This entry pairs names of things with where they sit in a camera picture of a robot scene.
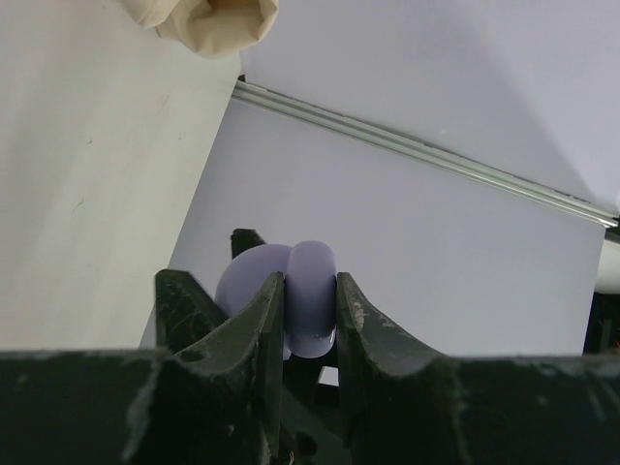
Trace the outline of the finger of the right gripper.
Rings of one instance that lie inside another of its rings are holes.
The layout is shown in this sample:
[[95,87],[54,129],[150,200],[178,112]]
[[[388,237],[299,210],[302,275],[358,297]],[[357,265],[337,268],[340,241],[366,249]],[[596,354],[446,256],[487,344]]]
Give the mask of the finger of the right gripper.
[[227,318],[190,272],[163,269],[155,275],[157,347],[186,349]]
[[235,229],[230,237],[232,259],[252,248],[266,245],[265,240],[254,229]]

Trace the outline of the purple charging case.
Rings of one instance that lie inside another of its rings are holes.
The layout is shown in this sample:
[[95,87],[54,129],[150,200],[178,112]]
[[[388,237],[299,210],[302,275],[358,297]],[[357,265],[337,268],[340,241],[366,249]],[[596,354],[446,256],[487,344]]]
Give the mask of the purple charging case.
[[283,358],[326,355],[335,340],[336,263],[323,242],[264,244],[242,252],[223,272],[215,302],[233,317],[275,272],[285,279]]

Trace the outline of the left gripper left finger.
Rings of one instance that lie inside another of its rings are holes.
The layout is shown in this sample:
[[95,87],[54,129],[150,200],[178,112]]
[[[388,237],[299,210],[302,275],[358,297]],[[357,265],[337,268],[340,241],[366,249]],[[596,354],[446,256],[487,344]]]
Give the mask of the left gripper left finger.
[[178,355],[184,458],[273,458],[279,452],[284,277]]

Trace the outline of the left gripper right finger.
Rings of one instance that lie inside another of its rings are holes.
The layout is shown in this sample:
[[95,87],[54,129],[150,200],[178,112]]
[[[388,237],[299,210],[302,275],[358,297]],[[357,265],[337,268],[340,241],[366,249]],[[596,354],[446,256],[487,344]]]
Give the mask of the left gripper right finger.
[[376,308],[348,272],[337,277],[336,307],[346,445],[456,448],[456,360],[420,342]]

